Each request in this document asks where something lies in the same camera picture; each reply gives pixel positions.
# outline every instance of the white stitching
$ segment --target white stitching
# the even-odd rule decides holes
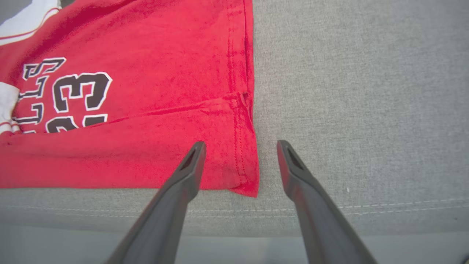
[[[468,205],[461,206],[447,206],[447,207],[434,207],[434,208],[422,208],[422,209],[409,209],[409,210],[392,210],[392,211],[376,211],[376,212],[360,212],[360,213],[346,213],[344,215],[367,215],[367,214],[387,214],[387,213],[402,213],[402,212],[415,212],[415,211],[427,211],[427,210],[444,210],[444,209],[455,209],[455,208],[466,208]],[[86,216],[86,217],[125,217],[125,218],[138,218],[139,216],[103,216],[103,215],[84,215],[84,214],[63,214],[53,213],[55,215],[63,216]],[[186,218],[296,218],[296,216],[186,216]]]
[[[451,198],[451,199],[443,199],[443,200],[428,200],[428,201],[420,201],[420,202],[399,202],[399,203],[377,203],[377,204],[369,204],[369,205],[350,205],[350,206],[340,206],[339,208],[366,208],[366,207],[388,207],[388,206],[399,206],[399,205],[413,205],[413,204],[421,204],[421,203],[431,203],[431,202],[451,202],[451,201],[464,201],[468,200],[469,197],[461,197],[461,198]]]
[[[350,209],[350,208],[368,208],[368,207],[390,207],[400,205],[415,205],[422,203],[437,203],[437,202],[452,202],[452,201],[464,201],[469,200],[469,197],[461,198],[450,198],[443,200],[428,200],[419,202],[400,202],[400,203],[381,203],[381,204],[369,204],[369,205],[350,205],[350,206],[339,206],[339,209]],[[25,208],[25,209],[39,209],[39,210],[52,210],[52,211],[82,211],[82,212],[129,212],[129,213],[140,213],[142,210],[93,210],[93,209],[69,209],[69,208],[52,208],[52,207],[32,207],[32,206],[19,206],[19,205],[4,205],[0,204],[0,207],[7,208]],[[251,210],[188,210],[188,212],[278,212],[278,211],[294,211],[295,209],[251,209]]]
[[[416,212],[416,211],[428,211],[428,210],[443,210],[443,209],[454,209],[454,208],[465,208],[469,207],[468,205],[460,206],[446,206],[446,207],[434,207],[434,208],[420,208],[420,209],[408,209],[408,210],[392,210],[392,211],[375,211],[375,212],[360,212],[360,213],[346,213],[347,215],[368,215],[368,214],[387,214],[387,213],[402,213],[402,212]]]

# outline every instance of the stitching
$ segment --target stitching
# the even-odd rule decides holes
[[[230,93],[233,92],[233,88],[234,88],[234,85],[233,85],[233,71],[232,71],[232,66],[233,66],[233,63],[232,63],[232,54],[231,54],[231,42],[230,42],[230,39],[231,39],[231,23],[230,23],[230,10],[229,10],[229,6],[228,6],[228,0],[227,0],[227,22],[228,22],[228,50],[227,50],[227,53],[228,53],[228,88],[229,88],[229,91]]]
[[[232,1],[230,1],[230,11],[231,11],[230,16],[231,16],[231,18],[232,18],[232,17],[234,17],[234,13],[233,13],[233,2],[232,2]],[[233,24],[231,24],[231,26],[229,27],[229,30],[230,30],[231,32],[234,32],[235,29],[234,29],[234,27],[233,27],[232,25],[233,25]],[[231,42],[231,45],[230,45],[230,47],[231,47],[231,54],[230,54],[230,57],[231,57],[231,74],[233,75],[233,83],[232,83],[232,85],[233,85],[233,91],[234,91],[234,90],[235,90],[235,87],[236,87],[236,74],[235,74],[235,72],[234,72],[234,70],[235,70],[235,63],[234,63],[234,58],[233,58],[233,54],[235,53],[235,49],[233,48],[233,46],[234,46],[234,43],[235,43],[235,42],[234,42],[234,39],[233,39],[233,38],[229,38],[228,41]]]
[[[377,211],[377,212],[361,212],[361,213],[347,213],[344,215],[367,215],[367,214],[387,214],[387,213],[401,213],[401,212],[415,212],[415,211],[428,211],[428,210],[443,210],[443,209],[455,209],[455,208],[466,208],[468,205],[461,206],[447,206],[447,207],[434,207],[434,208],[423,208],[423,209],[411,209],[411,210],[392,210],[392,211]],[[104,215],[84,215],[84,214],[65,214],[65,213],[53,213],[55,215],[64,216],[86,216],[86,217],[121,217],[121,218],[138,218],[139,216],[104,216]],[[186,218],[296,218],[297,216],[187,216]]]
[[[469,207],[468,205],[461,206],[446,206],[446,207],[434,207],[434,208],[421,208],[421,209],[409,209],[409,210],[392,210],[392,211],[377,211],[377,212],[361,212],[361,213],[347,213],[347,215],[368,215],[368,214],[387,214],[387,213],[402,213],[402,212],[417,212],[417,211],[429,211],[429,210],[443,210],[443,209],[454,209],[454,208],[465,208]]]
[[[400,202],[400,203],[382,203],[382,204],[369,204],[369,205],[353,205],[353,206],[339,206],[339,209],[348,208],[367,208],[367,207],[387,207],[397,205],[413,205],[431,202],[451,202],[451,201],[464,201],[469,200],[469,197],[451,198],[443,200],[428,200],[419,202]],[[19,206],[19,205],[5,205],[0,204],[0,207],[6,208],[25,208],[25,209],[40,209],[52,211],[83,211],[83,212],[142,212],[142,210],[92,210],[92,209],[69,209],[69,208],[53,208],[53,207],[34,207],[34,206]],[[295,209],[250,209],[250,210],[188,210],[187,212],[279,212],[279,211],[294,211]]]
[[[237,139],[237,134],[238,134],[238,123],[236,121],[236,112],[235,112],[235,103],[231,101],[231,110],[233,111],[233,123],[234,123],[234,162],[236,163],[236,173],[238,173],[239,178],[241,178],[241,173],[239,173],[239,164],[238,164],[238,139]]]
[[[238,105],[238,116],[240,117],[240,122],[241,122],[241,117],[242,117],[242,115],[241,115],[241,109],[240,109],[239,105]],[[240,138],[239,138],[240,148],[239,148],[239,150],[240,150],[240,152],[241,152],[241,167],[242,167],[242,172],[244,173],[244,178],[247,178],[246,170],[245,170],[245,168],[244,168],[244,154],[243,154],[243,152],[242,152],[242,143],[241,143],[242,136],[244,135],[244,137],[246,138],[246,132],[242,133],[242,130],[241,130],[241,129],[239,129],[239,131],[240,131]]]
[[[368,204],[368,205],[339,206],[339,209],[388,207],[388,206],[398,206],[398,205],[415,205],[415,204],[431,203],[431,202],[451,202],[451,201],[464,201],[464,200],[469,200],[469,197],[451,198],[451,199],[443,199],[443,200],[428,200],[428,201],[419,201],[419,202],[376,203],[376,204]]]

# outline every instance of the white trim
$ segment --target white trim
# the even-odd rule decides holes
[[[11,114],[13,109],[15,109],[16,102],[18,101],[19,92],[20,89],[13,85],[0,82],[0,123],[8,122],[10,124],[8,130],[4,130],[5,126],[2,125],[3,128],[0,129],[0,133],[4,131],[12,131]]]
[[[32,3],[0,25],[0,45],[27,39],[59,12],[57,0],[32,0]]]
[[[9,123],[0,125],[0,134],[2,134],[3,132],[7,132],[7,131],[12,132],[12,129]]]
[[[20,131],[20,126],[14,125],[14,126],[11,127],[11,132],[15,133],[17,131]]]

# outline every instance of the gray fabric surface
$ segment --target gray fabric surface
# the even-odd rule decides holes
[[[469,2],[254,0],[257,199],[202,191],[184,233],[300,233],[288,140],[362,235],[469,230]],[[125,231],[155,190],[0,190],[0,221]]]
[[[15,0],[15,1],[2,1],[0,2],[0,24],[5,20],[15,16],[23,8],[30,5],[32,0]]]
[[[0,224],[1,264],[103,264],[125,233]],[[379,264],[463,264],[469,232],[362,237]],[[301,237],[182,236],[175,264],[307,264]]]

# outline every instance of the seam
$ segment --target seam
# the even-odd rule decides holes
[[[249,84],[249,63],[248,63],[248,14],[246,12],[246,0],[242,0],[242,6],[243,6],[243,12],[244,12],[244,62],[245,62],[245,65],[246,65],[246,87],[248,89],[248,93],[249,93],[249,90],[250,88],[252,89],[252,87],[250,87],[250,84]]]
[[[411,210],[391,210],[391,211],[377,211],[377,212],[361,212],[361,213],[346,213],[343,215],[367,215],[367,214],[387,214],[387,213],[401,213],[401,212],[415,212],[415,211],[428,211],[428,210],[444,210],[444,209],[455,209],[455,208],[466,208],[468,205],[461,206],[447,206],[447,207],[434,207],[434,208],[423,208],[423,209],[411,209]],[[138,218],[139,216],[106,216],[106,215],[85,215],[85,214],[67,214],[67,213],[53,213],[55,215],[64,216],[86,216],[86,217],[121,217],[121,218]],[[186,218],[297,218],[294,216],[186,216]]]
[[[432,202],[452,202],[452,201],[464,201],[469,200],[469,197],[460,197],[460,198],[450,198],[443,200],[428,200],[428,201],[418,201],[418,202],[398,202],[398,203],[375,203],[367,205],[349,205],[349,206],[339,206],[340,209],[348,208],[367,208],[367,207],[388,207],[388,206],[399,206],[399,205],[415,205],[422,203],[432,203]]]
[[[234,126],[234,163],[236,164],[236,173],[238,174],[239,179],[241,179],[241,174],[239,173],[239,163],[238,163],[238,123],[236,121],[236,112],[235,112],[235,103],[231,101],[231,110],[233,111],[233,126]]]
[[[241,121],[241,109],[240,107],[238,106],[238,116],[239,116],[239,119]],[[244,153],[242,152],[242,146],[243,144],[241,143],[241,140],[244,136],[244,139],[246,139],[246,132],[242,132],[241,129],[239,129],[239,134],[240,134],[240,137],[239,137],[239,150],[240,150],[240,153],[241,153],[241,168],[242,168],[242,172],[244,173],[244,178],[247,178],[247,175],[246,175],[246,170],[244,168]]]
[[[376,206],[395,206],[395,205],[412,205],[422,203],[438,203],[438,202],[453,202],[453,201],[464,201],[469,200],[469,197],[450,198],[443,200],[428,200],[419,202],[401,202],[401,203],[383,203],[383,204],[370,204],[370,205],[354,205],[354,206],[339,206],[339,209],[345,208],[367,208]],[[69,209],[69,208],[57,208],[57,207],[34,207],[34,206],[20,206],[20,205],[6,205],[0,204],[0,207],[5,208],[24,208],[24,209],[39,209],[39,210],[52,210],[52,211],[83,211],[83,212],[142,212],[142,210],[92,210],[92,209]],[[294,211],[295,209],[281,208],[281,209],[246,209],[246,210],[187,210],[187,212],[280,212],[280,211]]]
[[[234,13],[233,13],[233,2],[232,2],[232,1],[230,1],[230,16],[231,16],[230,18],[233,18],[233,17],[234,17]],[[229,30],[230,30],[230,32],[234,32],[234,31],[235,31],[235,29],[234,29],[234,27],[233,27],[233,24],[230,24]],[[231,72],[231,75],[233,76],[233,83],[232,83],[232,85],[233,85],[233,91],[235,91],[235,87],[236,87],[236,74],[235,74],[235,63],[234,63],[234,60],[235,60],[235,59],[234,59],[234,57],[233,57],[233,55],[234,55],[234,53],[235,53],[235,50],[234,50],[234,48],[233,48],[235,42],[234,42],[234,40],[233,40],[232,34],[230,34],[230,36],[231,36],[231,37],[229,38],[229,41],[230,41],[230,48],[231,48],[231,53],[230,53],[230,57],[231,57],[231,70],[230,70],[230,72]]]
[[[227,54],[228,54],[228,88],[229,88],[229,91],[230,93],[233,92],[233,69],[232,69],[232,66],[233,66],[233,63],[232,63],[232,57],[231,57],[231,23],[230,23],[230,16],[231,16],[231,13],[230,13],[230,6],[228,5],[228,0],[226,1],[227,3],[227,22],[228,22],[228,50],[227,50]]]
[[[430,211],[430,210],[443,210],[443,209],[455,209],[455,208],[466,208],[468,205],[460,206],[446,206],[446,207],[433,207],[433,208],[421,208],[421,209],[408,209],[408,210],[391,210],[391,211],[376,211],[376,212],[360,212],[360,213],[346,213],[344,215],[368,215],[368,214],[387,214],[387,213],[403,213],[403,212],[417,212],[417,211]]]

